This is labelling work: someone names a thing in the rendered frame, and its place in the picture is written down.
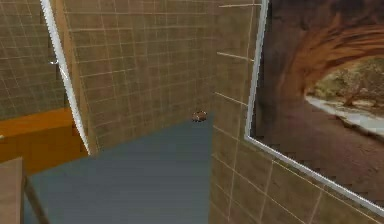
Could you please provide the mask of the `framed rock arch picture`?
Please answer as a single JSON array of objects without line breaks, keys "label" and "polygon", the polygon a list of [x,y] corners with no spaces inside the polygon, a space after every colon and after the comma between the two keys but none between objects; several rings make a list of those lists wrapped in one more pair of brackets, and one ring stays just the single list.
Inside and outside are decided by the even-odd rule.
[{"label": "framed rock arch picture", "polygon": [[384,0],[261,0],[245,137],[384,219]]}]

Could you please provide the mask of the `orange wooden cabinet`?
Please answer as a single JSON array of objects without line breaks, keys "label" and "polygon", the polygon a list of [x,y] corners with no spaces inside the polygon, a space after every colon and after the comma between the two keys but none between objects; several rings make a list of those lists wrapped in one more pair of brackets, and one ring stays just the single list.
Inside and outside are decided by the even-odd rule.
[{"label": "orange wooden cabinet", "polygon": [[69,108],[0,121],[0,163],[21,157],[28,174],[87,155]]}]

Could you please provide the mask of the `brown wooden furniture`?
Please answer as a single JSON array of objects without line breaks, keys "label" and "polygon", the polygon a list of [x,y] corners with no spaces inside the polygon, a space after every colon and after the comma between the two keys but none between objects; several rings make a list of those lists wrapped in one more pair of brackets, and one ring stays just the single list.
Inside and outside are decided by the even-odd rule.
[{"label": "brown wooden furniture", "polygon": [[0,163],[0,224],[23,224],[24,197],[38,224],[50,224],[30,178],[24,173],[23,158]]}]

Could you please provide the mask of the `white shower frame bar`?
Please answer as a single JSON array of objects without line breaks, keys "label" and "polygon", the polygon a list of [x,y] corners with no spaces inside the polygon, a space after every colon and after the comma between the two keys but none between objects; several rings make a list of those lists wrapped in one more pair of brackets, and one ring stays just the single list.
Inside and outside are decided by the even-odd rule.
[{"label": "white shower frame bar", "polygon": [[69,106],[71,109],[72,117],[75,122],[75,126],[79,132],[80,138],[83,142],[83,145],[86,149],[88,155],[91,155],[91,151],[89,149],[89,143],[85,134],[84,125],[81,120],[81,115],[79,108],[77,106],[76,97],[74,93],[74,89],[72,86],[71,78],[69,75],[64,51],[62,48],[59,32],[57,29],[56,21],[54,18],[52,6],[50,0],[40,0],[41,8],[43,11],[43,16],[47,25],[48,33],[51,39],[51,43],[53,46],[53,50],[55,53],[56,60],[51,61],[52,65],[57,65],[59,69],[59,73],[61,75],[64,88],[67,94],[67,99],[69,102]]}]

